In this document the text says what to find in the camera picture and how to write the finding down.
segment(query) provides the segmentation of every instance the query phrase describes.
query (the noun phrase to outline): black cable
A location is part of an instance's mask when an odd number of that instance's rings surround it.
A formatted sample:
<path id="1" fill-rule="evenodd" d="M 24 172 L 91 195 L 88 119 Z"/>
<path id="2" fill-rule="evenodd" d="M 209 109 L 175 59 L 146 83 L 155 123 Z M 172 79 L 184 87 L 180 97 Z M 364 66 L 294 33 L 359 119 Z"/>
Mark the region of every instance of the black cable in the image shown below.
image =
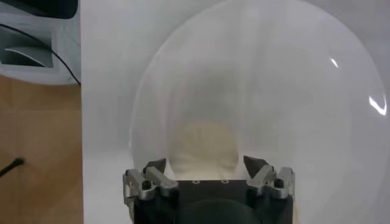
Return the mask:
<path id="1" fill-rule="evenodd" d="M 4 169 L 0 170 L 0 177 L 11 171 L 13 168 L 23 165 L 24 160 L 22 158 L 16 158 L 11 164 L 6 166 Z"/>
<path id="2" fill-rule="evenodd" d="M 20 34 L 23 34 L 24 36 L 29 37 L 29 38 L 35 40 L 37 43 L 42 45 L 45 49 L 49 50 L 52 54 L 54 54 L 55 57 L 57 57 L 60 60 L 60 62 L 63 65 L 65 65 L 66 69 L 69 71 L 69 73 L 74 78 L 74 80 L 77 82 L 77 84 L 81 85 L 80 81 L 76 78 L 76 76 L 74 76 L 74 74 L 73 74 L 72 70 L 69 68 L 69 66 L 65 63 L 65 61 L 57 53 L 55 53 L 55 51 L 53 51 L 53 49 L 51 49 L 51 47 L 49 45 L 47 45 L 43 41 L 39 40 L 38 38 L 36 38 L 36 37 L 34 37 L 34 36 L 32 36 L 32 35 L 30 35 L 28 33 L 23 32 L 22 30 L 18 30 L 17 28 L 10 27 L 10 26 L 2 24 L 2 23 L 0 23 L 0 27 L 4 27 L 6 29 L 10 29 L 10 30 L 18 32 Z"/>

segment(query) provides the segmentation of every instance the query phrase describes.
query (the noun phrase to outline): clear plastic dome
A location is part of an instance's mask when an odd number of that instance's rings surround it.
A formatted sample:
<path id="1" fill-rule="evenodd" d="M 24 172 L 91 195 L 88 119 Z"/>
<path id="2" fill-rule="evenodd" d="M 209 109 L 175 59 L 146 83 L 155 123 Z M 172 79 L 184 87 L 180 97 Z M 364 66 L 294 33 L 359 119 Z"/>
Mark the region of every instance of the clear plastic dome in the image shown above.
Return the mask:
<path id="1" fill-rule="evenodd" d="M 182 24 L 143 74 L 134 164 L 178 179 L 248 178 L 243 156 L 296 173 L 300 223 L 370 223 L 389 156 L 386 96 L 371 56 L 301 1 L 228 1 Z"/>

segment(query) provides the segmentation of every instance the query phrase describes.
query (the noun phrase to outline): screw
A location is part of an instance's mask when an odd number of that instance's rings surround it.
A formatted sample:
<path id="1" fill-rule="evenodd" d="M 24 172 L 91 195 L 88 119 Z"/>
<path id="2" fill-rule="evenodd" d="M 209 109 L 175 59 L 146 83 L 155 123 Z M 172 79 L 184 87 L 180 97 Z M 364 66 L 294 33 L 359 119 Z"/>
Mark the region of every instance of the screw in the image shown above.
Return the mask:
<path id="1" fill-rule="evenodd" d="M 150 190 L 152 188 L 152 182 L 150 180 L 144 180 L 142 182 L 142 190 Z"/>
<path id="2" fill-rule="evenodd" d="M 284 181 L 282 180 L 282 179 L 276 179 L 275 181 L 274 181 L 274 187 L 276 187 L 276 188 L 284 188 L 285 187 L 285 183 L 284 183 Z"/>

